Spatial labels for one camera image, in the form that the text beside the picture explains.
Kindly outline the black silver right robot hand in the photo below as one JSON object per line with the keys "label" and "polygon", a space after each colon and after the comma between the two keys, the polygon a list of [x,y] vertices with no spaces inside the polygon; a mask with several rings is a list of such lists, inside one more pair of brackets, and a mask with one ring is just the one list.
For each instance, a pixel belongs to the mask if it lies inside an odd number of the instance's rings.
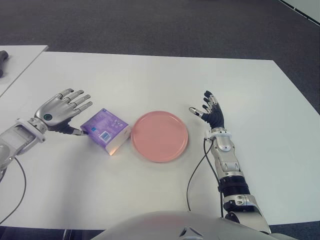
{"label": "black silver right robot hand", "polygon": [[205,104],[202,105],[202,108],[205,110],[205,112],[202,112],[195,107],[190,107],[189,111],[193,115],[201,118],[203,121],[208,123],[212,130],[215,128],[224,129],[224,115],[216,97],[207,90],[204,93],[203,100]]}

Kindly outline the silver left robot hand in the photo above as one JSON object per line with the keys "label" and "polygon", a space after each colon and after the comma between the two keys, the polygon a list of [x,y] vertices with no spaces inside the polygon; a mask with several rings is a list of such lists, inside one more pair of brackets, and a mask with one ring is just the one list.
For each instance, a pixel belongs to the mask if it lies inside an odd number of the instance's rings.
{"label": "silver left robot hand", "polygon": [[41,105],[34,117],[41,120],[48,131],[86,136],[87,131],[70,126],[70,121],[93,105],[90,98],[83,90],[65,89]]}

